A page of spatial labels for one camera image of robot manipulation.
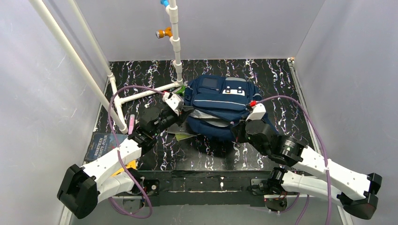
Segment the Animal Farm green book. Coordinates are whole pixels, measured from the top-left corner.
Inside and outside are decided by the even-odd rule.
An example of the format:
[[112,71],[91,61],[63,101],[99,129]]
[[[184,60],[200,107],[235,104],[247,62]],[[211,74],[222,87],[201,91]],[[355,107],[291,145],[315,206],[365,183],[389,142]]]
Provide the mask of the Animal Farm green book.
[[196,137],[198,134],[193,132],[187,123],[182,125],[174,124],[167,129],[169,134],[175,135],[177,141],[181,141],[184,139]]

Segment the navy blue backpack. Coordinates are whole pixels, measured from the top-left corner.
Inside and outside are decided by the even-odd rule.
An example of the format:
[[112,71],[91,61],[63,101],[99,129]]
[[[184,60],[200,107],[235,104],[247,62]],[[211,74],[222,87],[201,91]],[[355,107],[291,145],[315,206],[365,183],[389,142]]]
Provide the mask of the navy blue backpack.
[[201,75],[185,87],[184,104],[194,108],[186,121],[199,135],[235,142],[230,128],[247,118],[251,101],[261,99],[253,82],[238,77]]

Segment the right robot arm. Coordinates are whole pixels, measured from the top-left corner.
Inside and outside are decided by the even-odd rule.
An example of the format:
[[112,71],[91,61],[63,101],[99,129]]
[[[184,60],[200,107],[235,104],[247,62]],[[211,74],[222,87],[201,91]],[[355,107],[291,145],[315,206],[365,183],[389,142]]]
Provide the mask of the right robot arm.
[[272,161],[308,173],[297,174],[275,167],[266,181],[255,184],[253,192],[280,194],[296,192],[330,200],[354,217],[370,220],[378,205],[382,177],[345,168],[287,135],[278,135],[262,120],[241,121],[231,129],[235,139],[251,144]]

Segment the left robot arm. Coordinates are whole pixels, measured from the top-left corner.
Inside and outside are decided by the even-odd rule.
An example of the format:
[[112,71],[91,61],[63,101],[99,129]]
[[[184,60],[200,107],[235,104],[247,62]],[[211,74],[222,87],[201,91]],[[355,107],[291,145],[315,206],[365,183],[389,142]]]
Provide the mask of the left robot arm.
[[73,164],[63,177],[57,198],[78,219],[88,216],[97,204],[122,192],[138,187],[144,197],[147,193],[139,186],[137,179],[126,170],[114,175],[120,168],[139,159],[157,143],[157,135],[174,124],[181,125],[191,112],[191,106],[181,106],[177,110],[166,106],[145,109],[133,133],[116,148],[97,160],[83,166]]

